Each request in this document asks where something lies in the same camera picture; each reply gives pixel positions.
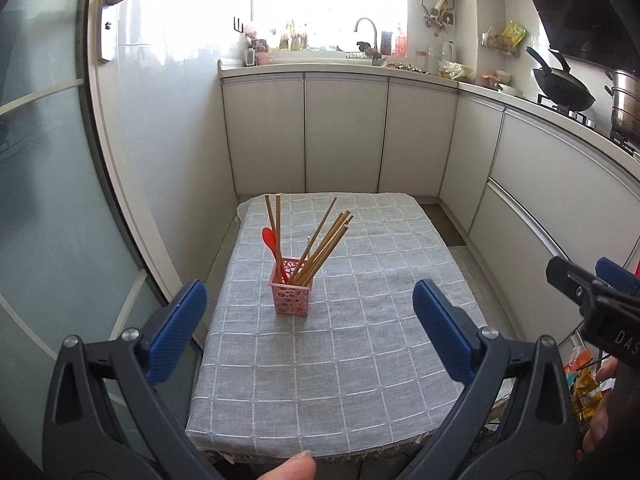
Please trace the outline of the person's right hand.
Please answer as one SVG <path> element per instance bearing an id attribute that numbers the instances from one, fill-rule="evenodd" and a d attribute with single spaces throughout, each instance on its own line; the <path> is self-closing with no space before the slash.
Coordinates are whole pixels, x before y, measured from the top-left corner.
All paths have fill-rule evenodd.
<path id="1" fill-rule="evenodd" d="M 615 378 L 618 370 L 618 359 L 610 356 L 598 369 L 596 381 L 600 384 Z M 591 453 L 600 443 L 608 431 L 608 401 L 611 400 L 612 390 L 608 390 L 600 401 L 597 411 L 591 419 L 588 431 L 582 439 L 582 452 Z"/>

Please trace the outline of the person's left hand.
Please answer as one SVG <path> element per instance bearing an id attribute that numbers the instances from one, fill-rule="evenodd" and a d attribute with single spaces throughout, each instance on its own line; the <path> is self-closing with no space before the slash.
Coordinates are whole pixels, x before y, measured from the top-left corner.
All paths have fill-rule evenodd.
<path id="1" fill-rule="evenodd" d="M 265 472 L 258 480 L 314 480 L 316 474 L 316 461 L 309 450 L 303 450 L 276 468 Z"/>

